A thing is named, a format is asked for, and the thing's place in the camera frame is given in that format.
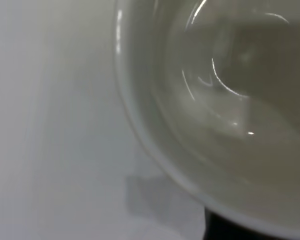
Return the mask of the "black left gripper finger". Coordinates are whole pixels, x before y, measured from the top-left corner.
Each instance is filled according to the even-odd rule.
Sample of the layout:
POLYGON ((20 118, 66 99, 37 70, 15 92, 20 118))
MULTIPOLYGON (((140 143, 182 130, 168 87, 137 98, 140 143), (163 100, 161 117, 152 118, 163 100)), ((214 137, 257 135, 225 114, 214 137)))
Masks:
POLYGON ((204 213, 205 240, 300 240, 298 206, 206 207, 204 213))

